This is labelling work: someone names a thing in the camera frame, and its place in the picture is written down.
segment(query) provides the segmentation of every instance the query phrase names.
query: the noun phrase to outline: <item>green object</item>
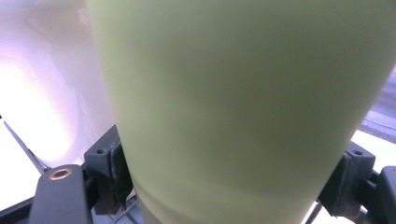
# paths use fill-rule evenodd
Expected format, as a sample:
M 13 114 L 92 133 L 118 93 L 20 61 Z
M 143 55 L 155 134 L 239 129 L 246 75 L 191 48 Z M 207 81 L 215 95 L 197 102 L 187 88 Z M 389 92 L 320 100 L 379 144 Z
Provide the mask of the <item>green object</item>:
M 162 223 L 299 223 L 396 62 L 388 1 L 88 1 Z

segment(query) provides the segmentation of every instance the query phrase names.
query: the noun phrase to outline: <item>yellow-green container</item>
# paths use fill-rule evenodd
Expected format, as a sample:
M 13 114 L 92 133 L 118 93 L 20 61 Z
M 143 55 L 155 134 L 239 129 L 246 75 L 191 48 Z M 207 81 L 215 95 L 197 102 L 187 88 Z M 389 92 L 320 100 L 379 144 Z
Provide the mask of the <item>yellow-green container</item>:
M 396 62 L 393 0 L 88 7 L 147 223 L 300 223 Z

